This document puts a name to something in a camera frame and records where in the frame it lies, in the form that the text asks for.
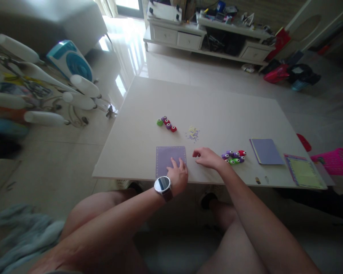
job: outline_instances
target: pink plastic basket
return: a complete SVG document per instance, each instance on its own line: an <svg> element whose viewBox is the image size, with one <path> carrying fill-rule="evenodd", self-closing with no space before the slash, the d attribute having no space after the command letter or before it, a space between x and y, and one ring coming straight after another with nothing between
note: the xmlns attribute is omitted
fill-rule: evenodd
<svg viewBox="0 0 343 274"><path fill-rule="evenodd" d="M321 162L330 175L343 176L343 148L311 157L314 162Z"/></svg>

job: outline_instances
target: blue fan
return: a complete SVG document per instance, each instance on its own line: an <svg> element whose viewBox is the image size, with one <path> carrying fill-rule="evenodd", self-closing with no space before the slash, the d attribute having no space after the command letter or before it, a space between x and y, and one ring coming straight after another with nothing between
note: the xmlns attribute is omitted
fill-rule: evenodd
<svg viewBox="0 0 343 274"><path fill-rule="evenodd" d="M94 75L88 62L70 40L64 40L54 46L47 59L67 78L74 74L83 76L93 82Z"/></svg>

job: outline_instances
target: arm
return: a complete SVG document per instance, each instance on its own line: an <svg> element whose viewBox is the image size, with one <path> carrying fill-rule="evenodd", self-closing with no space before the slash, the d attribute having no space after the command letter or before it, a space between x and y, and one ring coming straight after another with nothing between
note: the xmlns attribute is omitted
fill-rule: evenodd
<svg viewBox="0 0 343 274"><path fill-rule="evenodd" d="M221 176L250 242L270 273L320 273L290 231L228 163L209 148L194 150L193 157Z"/></svg>
<svg viewBox="0 0 343 274"><path fill-rule="evenodd" d="M179 159L180 167L171 159L168 167L171 191L175 197L187 186L188 171ZM141 225L161 206L164 198L151 188L97 216L61 241L43 257L29 273L45 273L61 267L82 270L86 265L108 258L129 243Z"/></svg>

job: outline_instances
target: drawer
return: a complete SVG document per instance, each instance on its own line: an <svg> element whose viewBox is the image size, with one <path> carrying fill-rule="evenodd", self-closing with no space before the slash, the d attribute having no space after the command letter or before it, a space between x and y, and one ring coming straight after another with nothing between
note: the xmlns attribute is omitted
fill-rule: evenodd
<svg viewBox="0 0 343 274"><path fill-rule="evenodd" d="M151 39L166 44L176 45L176 37L178 32L176 30L166 29L151 25Z"/></svg>
<svg viewBox="0 0 343 274"><path fill-rule="evenodd" d="M244 54L241 56L242 59L252 60L256 62L262 62L270 51L265 51L263 49L257 49L252 47L247 47Z"/></svg>
<svg viewBox="0 0 343 274"><path fill-rule="evenodd" d="M201 36L178 32L177 46L181 48L199 49L201 43Z"/></svg>

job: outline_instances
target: watch face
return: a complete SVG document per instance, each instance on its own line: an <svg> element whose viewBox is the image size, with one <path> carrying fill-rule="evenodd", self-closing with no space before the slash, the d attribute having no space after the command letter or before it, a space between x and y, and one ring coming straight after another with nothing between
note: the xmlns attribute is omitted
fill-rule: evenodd
<svg viewBox="0 0 343 274"><path fill-rule="evenodd" d="M170 179L166 176L163 176L156 179L154 183L154 188L157 192L163 193L170 188L170 185L171 185Z"/></svg>

